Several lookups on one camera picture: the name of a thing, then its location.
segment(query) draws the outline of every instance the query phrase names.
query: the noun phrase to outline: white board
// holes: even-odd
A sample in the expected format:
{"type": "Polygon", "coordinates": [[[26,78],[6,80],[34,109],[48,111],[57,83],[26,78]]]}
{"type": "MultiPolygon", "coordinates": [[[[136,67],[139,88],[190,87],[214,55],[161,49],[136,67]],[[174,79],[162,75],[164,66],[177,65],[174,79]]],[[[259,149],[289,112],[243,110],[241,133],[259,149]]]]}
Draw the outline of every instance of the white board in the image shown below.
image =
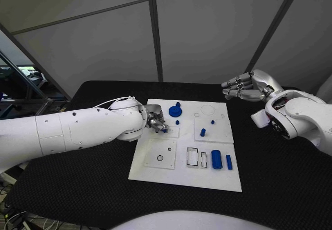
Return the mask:
{"type": "MultiPolygon", "coordinates": [[[[230,127],[226,128],[226,133],[216,133],[217,135],[230,135],[231,124],[229,120],[229,112],[227,112],[227,104],[226,103],[214,103],[214,102],[192,102],[192,101],[174,101],[174,100],[159,100],[149,99],[149,104],[159,104],[162,106],[164,115],[166,124],[171,126],[168,133],[156,133],[155,129],[146,129],[139,139],[133,164],[130,169],[130,180],[149,181],[165,184],[178,184],[192,187],[211,188],[218,190],[229,190],[236,192],[243,192],[239,168],[237,168],[237,158],[234,152],[234,144],[233,138],[230,139],[230,143],[226,143],[226,138],[221,137],[220,140],[207,141],[195,141],[195,133],[200,132],[195,129],[195,119],[200,120],[216,120],[217,123],[223,122],[223,125],[227,124],[230,127]],[[168,110],[172,106],[175,106],[177,102],[181,102],[182,115],[179,117],[172,117],[168,113],[168,110]],[[161,144],[161,149],[158,153],[151,152],[152,143],[165,142],[161,144]],[[153,163],[153,166],[148,167],[145,164],[148,163],[148,159],[159,160],[162,159],[161,155],[168,154],[168,147],[175,143],[175,165],[168,167],[161,167],[153,163]],[[192,168],[187,166],[187,153],[188,148],[198,148],[200,151],[200,160],[201,153],[207,153],[207,163],[208,168],[204,169],[201,167],[192,168]],[[213,168],[213,160],[211,160],[211,151],[221,151],[223,158],[223,169],[217,170],[213,168]],[[227,167],[227,158],[226,156],[231,155],[233,159],[233,170],[229,170],[227,167]]],[[[214,136],[211,131],[213,129],[207,126],[207,134],[214,136]]],[[[172,150],[169,150],[168,160],[174,160],[172,150]]]]}

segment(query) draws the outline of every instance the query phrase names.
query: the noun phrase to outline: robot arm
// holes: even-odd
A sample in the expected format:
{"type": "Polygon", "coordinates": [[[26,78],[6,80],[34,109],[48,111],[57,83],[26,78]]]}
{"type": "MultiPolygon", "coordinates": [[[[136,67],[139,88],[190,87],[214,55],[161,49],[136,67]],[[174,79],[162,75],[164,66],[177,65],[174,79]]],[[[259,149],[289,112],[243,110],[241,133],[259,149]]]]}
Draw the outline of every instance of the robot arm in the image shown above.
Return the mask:
{"type": "Polygon", "coordinates": [[[240,75],[221,86],[227,99],[266,102],[266,108],[252,115],[259,128],[273,125],[285,138],[305,137],[332,156],[332,105],[306,92],[285,91],[262,70],[240,75]]]}
{"type": "Polygon", "coordinates": [[[168,130],[162,107],[143,106],[132,97],[119,99],[109,109],[94,107],[0,120],[0,173],[34,158],[88,148],[116,138],[138,140],[145,127],[168,130]]]}

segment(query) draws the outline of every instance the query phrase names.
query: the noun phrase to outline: black table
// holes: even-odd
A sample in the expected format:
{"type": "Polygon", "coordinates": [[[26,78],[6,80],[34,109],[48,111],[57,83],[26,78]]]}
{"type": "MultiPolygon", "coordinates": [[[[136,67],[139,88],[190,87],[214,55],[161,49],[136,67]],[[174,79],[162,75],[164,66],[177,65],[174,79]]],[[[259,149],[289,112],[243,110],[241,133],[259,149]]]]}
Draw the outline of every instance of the black table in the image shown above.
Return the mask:
{"type": "Polygon", "coordinates": [[[332,229],[332,157],[306,139],[286,140],[269,127],[256,127],[250,115],[263,103],[227,101],[220,85],[88,81],[68,110],[129,95],[143,104],[149,98],[227,102],[243,192],[129,180],[136,141],[114,140],[34,160],[8,196],[13,207],[100,228],[181,209],[275,229],[332,229]]]}

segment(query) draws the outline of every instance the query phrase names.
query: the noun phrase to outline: metal pole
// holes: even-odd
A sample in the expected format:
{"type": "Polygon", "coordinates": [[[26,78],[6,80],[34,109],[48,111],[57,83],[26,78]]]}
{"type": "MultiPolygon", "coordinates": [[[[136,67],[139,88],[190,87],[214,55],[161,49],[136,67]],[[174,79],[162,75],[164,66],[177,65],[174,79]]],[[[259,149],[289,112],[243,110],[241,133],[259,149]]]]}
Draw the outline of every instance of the metal pole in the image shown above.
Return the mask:
{"type": "Polygon", "coordinates": [[[15,69],[15,71],[18,72],[18,74],[21,75],[22,79],[25,80],[26,84],[31,86],[31,88],[34,89],[34,91],[37,92],[37,94],[42,97],[44,100],[52,100],[41,91],[39,87],[34,84],[34,82],[31,81],[31,79],[26,77],[26,75],[24,74],[24,72],[21,71],[18,65],[12,62],[12,60],[8,58],[8,56],[5,55],[5,53],[0,50],[0,58],[2,60],[6,62],[6,64],[9,65],[9,67],[12,69],[15,69]]]}

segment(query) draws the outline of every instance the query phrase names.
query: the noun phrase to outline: blue object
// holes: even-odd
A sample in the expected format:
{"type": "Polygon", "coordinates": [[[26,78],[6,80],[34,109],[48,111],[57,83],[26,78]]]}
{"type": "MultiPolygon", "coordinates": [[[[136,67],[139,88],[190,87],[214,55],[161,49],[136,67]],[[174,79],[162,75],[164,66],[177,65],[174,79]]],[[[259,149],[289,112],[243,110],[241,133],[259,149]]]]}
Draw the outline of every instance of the blue object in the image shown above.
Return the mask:
{"type": "Polygon", "coordinates": [[[220,150],[213,150],[211,157],[213,157],[213,168],[223,169],[220,150]]]}
{"type": "Polygon", "coordinates": [[[205,136],[205,132],[207,132],[207,130],[205,130],[205,128],[203,128],[203,131],[201,131],[201,137],[204,137],[204,136],[205,136]]]}
{"type": "Polygon", "coordinates": [[[227,167],[229,167],[229,170],[233,170],[233,160],[231,160],[231,155],[227,155],[227,167]]]}
{"type": "Polygon", "coordinates": [[[169,108],[168,113],[172,117],[179,117],[182,115],[182,109],[181,109],[179,102],[177,102],[177,105],[169,108]]]}

